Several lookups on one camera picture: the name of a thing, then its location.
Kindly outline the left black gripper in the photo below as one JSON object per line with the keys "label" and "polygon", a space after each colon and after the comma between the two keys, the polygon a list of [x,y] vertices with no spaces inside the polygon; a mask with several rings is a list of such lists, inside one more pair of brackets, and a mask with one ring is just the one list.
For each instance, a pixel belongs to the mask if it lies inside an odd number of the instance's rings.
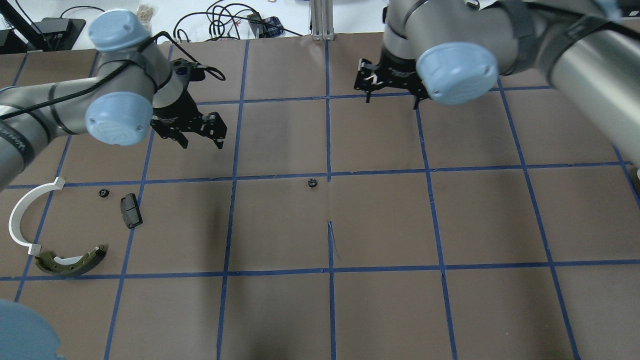
{"label": "left black gripper", "polygon": [[227,137],[227,125],[218,112],[204,114],[188,92],[180,94],[172,104],[153,109],[150,123],[154,132],[162,139],[176,141],[187,150],[189,140],[185,133],[194,133],[210,139],[218,150],[222,150]]}

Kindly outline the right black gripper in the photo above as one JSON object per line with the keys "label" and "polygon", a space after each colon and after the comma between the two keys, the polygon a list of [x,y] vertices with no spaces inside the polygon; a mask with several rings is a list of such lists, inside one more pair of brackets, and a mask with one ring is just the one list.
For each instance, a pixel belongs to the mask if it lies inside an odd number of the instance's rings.
{"label": "right black gripper", "polygon": [[382,50],[377,64],[366,58],[358,60],[353,88],[366,94],[366,104],[370,104],[373,92],[382,89],[408,91],[414,96],[413,109],[417,110],[421,101],[429,100],[431,97],[418,75],[416,66],[415,59],[405,59],[392,54],[390,50]]}

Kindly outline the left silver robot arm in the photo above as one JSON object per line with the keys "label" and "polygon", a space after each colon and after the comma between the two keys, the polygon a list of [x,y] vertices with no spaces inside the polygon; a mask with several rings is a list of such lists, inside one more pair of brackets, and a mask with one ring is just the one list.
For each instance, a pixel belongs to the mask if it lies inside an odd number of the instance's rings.
{"label": "left silver robot arm", "polygon": [[[150,129],[184,150],[184,133],[196,133],[221,150],[227,126],[217,112],[203,114],[188,91],[190,82],[205,73],[220,81],[221,70],[186,55],[170,61],[155,43],[166,32],[151,32],[130,10],[112,9],[90,24],[89,38],[100,54],[96,73],[86,79],[64,80],[1,89],[1,191],[25,171],[54,139],[89,133],[107,145],[133,146],[146,139]],[[22,216],[40,196],[61,191],[66,181],[56,177],[27,192],[9,217],[9,234],[25,246],[38,266],[59,277],[75,277],[93,269],[106,255],[103,245],[70,259],[52,257],[41,244],[27,242]],[[60,340],[53,327],[37,312],[14,301],[1,300],[2,360],[66,360],[58,353]]]}

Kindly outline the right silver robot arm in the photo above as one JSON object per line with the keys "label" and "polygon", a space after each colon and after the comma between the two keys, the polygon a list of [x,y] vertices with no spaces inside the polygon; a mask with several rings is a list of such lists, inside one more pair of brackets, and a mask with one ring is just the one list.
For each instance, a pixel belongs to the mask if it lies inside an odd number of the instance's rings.
{"label": "right silver robot arm", "polygon": [[380,60],[360,59],[353,87],[454,106],[536,68],[638,166],[639,33],[621,13],[615,0],[391,0]]}

